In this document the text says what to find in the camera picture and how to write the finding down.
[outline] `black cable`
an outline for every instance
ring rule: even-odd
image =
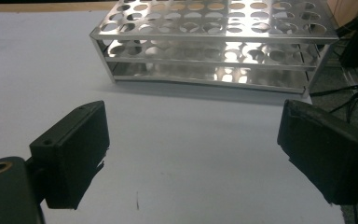
[[[353,216],[354,216],[354,224],[358,224],[358,214],[356,204],[353,205]]]
[[[358,92],[356,92],[356,93],[351,97],[351,99],[350,99],[349,101],[347,101],[347,102],[345,102],[344,104],[339,105],[338,107],[332,109],[331,111],[329,111],[329,113],[330,113],[330,114],[331,114],[331,113],[334,113],[334,112],[338,111],[339,109],[343,108],[343,107],[346,106],[346,105],[351,105],[351,103],[352,103],[353,101],[355,101],[356,99],[358,99]]]
[[[354,108],[356,108],[356,104],[358,102],[358,95],[356,96],[356,98],[353,98],[352,102],[348,105],[347,108],[347,122],[351,123],[351,114],[354,111]]]
[[[311,97],[324,96],[324,95],[332,94],[332,93],[335,93],[335,92],[338,92],[338,91],[346,91],[346,90],[358,90],[358,85],[349,86],[349,87],[343,87],[343,88],[336,89],[336,90],[331,90],[331,91],[318,91],[318,92],[311,93],[310,96]]]

